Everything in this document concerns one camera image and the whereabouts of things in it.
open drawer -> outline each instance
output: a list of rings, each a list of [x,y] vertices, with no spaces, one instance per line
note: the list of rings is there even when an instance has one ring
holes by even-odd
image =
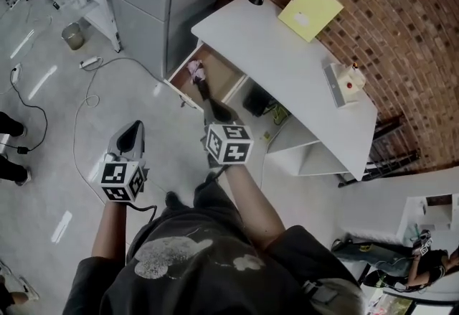
[[[213,98],[223,103],[228,102],[247,79],[243,72],[218,52],[205,43],[200,44],[180,67],[166,78],[166,83],[181,95],[183,101],[201,111],[202,97],[197,86],[191,83],[191,75],[186,68],[186,65],[192,60],[202,61],[210,93]]]

person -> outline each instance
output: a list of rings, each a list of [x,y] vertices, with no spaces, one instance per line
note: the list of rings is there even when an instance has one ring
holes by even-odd
[[[363,314],[343,264],[303,227],[285,229],[243,165],[225,173],[238,209],[210,174],[193,208],[167,193],[127,257],[126,206],[108,202],[63,314]]]
[[[0,133],[17,138],[26,136],[27,129],[7,114],[0,112]],[[6,153],[0,153],[0,179],[13,181],[17,186],[22,187],[32,179],[32,174],[28,167],[14,164],[8,160]]]
[[[412,254],[412,248],[384,243],[338,243],[332,253],[348,262],[364,261],[377,271],[365,278],[366,285],[401,283],[409,290],[432,285],[444,276],[459,271],[459,247],[448,256],[446,250],[429,250],[425,255]]]
[[[11,276],[11,271],[1,261],[0,269],[0,312],[2,315],[6,315],[6,309],[12,305],[22,305],[28,301],[36,301],[39,299],[38,293],[23,277],[19,277],[17,281],[24,288],[24,292],[9,292],[5,286],[5,277],[3,274]]]

yellow notebook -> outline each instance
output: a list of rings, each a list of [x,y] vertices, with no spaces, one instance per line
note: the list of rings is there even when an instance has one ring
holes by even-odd
[[[292,0],[279,19],[310,42],[342,9],[338,0]]]

